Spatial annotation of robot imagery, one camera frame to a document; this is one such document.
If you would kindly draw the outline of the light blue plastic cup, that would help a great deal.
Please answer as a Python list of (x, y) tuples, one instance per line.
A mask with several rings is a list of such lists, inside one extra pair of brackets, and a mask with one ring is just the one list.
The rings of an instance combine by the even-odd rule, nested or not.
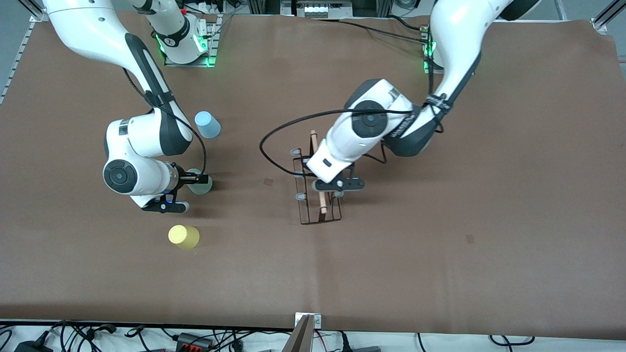
[(194, 121), (198, 132), (206, 139), (215, 138), (221, 133), (221, 124), (208, 111), (199, 111), (199, 113), (195, 114)]

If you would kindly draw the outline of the black terminal block orange levers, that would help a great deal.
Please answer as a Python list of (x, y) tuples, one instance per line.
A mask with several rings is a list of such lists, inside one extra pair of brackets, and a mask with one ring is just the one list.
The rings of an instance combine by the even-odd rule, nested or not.
[(209, 338), (201, 338), (189, 333), (181, 333), (176, 336), (175, 352), (210, 352), (213, 341)]

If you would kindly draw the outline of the white power strip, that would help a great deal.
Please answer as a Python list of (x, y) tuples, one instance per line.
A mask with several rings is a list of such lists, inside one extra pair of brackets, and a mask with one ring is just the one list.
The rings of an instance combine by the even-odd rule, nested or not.
[(225, 14), (224, 0), (188, 0), (187, 4), (202, 14)]

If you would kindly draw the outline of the grey connector box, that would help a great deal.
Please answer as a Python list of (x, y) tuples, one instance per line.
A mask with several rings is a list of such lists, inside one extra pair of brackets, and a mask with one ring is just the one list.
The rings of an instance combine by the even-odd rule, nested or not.
[(351, 0), (280, 0), (280, 14), (309, 19), (340, 20), (353, 15)]

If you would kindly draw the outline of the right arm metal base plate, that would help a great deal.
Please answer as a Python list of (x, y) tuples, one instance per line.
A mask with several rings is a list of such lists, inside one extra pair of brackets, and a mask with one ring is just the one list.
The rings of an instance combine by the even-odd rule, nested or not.
[(159, 47), (165, 66), (178, 67), (214, 67), (219, 46), (223, 16), (218, 14), (214, 20), (198, 18), (186, 14), (190, 21), (190, 34), (179, 43), (179, 50)]

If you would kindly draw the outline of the perforated white metal rail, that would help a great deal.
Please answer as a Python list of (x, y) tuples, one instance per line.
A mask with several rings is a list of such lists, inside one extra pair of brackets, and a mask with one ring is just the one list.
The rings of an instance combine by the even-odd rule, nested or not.
[(7, 96), (10, 84), (13, 82), (13, 78), (14, 78), (14, 74), (17, 71), (17, 68), (20, 64), (20, 61), (22, 60), (22, 56), (24, 54), (25, 51), (25, 47), (27, 46), (27, 43), (29, 42), (29, 38), (31, 38), (31, 34), (33, 33), (33, 29), (35, 26), (35, 21), (34, 19), (31, 17), (30, 21), (29, 21), (29, 27), (26, 30), (23, 38), (22, 38), (22, 42), (20, 43), (20, 47), (18, 49), (18, 52), (16, 53), (16, 56), (14, 58), (13, 64), (11, 65), (11, 69), (9, 71), (9, 75), (7, 76), (7, 80), (6, 83), (3, 87), (3, 90), (0, 94), (0, 106), (4, 103), (4, 100)]

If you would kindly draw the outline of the black plug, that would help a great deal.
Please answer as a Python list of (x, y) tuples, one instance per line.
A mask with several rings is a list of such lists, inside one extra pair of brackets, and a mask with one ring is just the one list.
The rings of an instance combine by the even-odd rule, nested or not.
[(353, 348), (347, 334), (344, 331), (340, 330), (340, 336), (342, 338), (342, 348), (340, 350), (341, 352), (381, 352), (381, 349), (378, 346)]

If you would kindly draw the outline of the yellow plastic cup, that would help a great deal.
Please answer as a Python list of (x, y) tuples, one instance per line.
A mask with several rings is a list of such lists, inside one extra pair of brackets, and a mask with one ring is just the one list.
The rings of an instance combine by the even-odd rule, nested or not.
[(175, 225), (168, 231), (168, 239), (181, 249), (194, 249), (199, 241), (200, 234), (196, 227), (188, 225)]

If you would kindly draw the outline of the brown table mat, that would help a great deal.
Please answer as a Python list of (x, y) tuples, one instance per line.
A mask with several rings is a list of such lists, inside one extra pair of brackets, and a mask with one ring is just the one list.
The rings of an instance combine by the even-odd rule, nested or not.
[[(147, 105), (116, 66), (38, 23), (0, 106), (0, 319), (626, 339), (626, 81), (589, 22), (494, 23), (445, 132), (358, 161), (341, 221), (301, 225), (270, 130), (341, 109), (368, 79), (422, 103), (420, 45), (242, 16), (212, 68), (164, 67), (208, 140), (213, 190), (141, 210), (102, 179), (110, 122)], [(272, 186), (263, 184), (273, 179)], [(168, 239), (196, 227), (194, 249)]]

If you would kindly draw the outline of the pale green plastic cup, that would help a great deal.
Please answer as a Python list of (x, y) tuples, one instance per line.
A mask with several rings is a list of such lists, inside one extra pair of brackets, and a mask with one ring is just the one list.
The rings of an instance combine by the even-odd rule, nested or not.
[(201, 170), (199, 169), (189, 169), (187, 170), (188, 173), (193, 173), (193, 174), (197, 174), (198, 176), (201, 176), (202, 179), (206, 179), (206, 182), (204, 183), (188, 183), (187, 186), (188, 188), (191, 190), (192, 193), (196, 194), (196, 195), (204, 195), (207, 194), (213, 186), (213, 179), (208, 176), (208, 174), (205, 173), (201, 173)]

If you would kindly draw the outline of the black wire cup holder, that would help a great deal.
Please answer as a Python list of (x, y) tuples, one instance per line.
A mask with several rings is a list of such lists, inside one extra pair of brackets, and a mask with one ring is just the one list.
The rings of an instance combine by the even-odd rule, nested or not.
[(293, 156), (292, 166), (295, 180), (295, 198), (301, 225), (335, 222), (342, 219), (340, 193), (318, 192), (313, 189), (317, 178), (307, 176), (310, 172), (306, 167), (309, 158), (319, 147), (318, 133), (311, 130), (309, 146), (290, 151)]

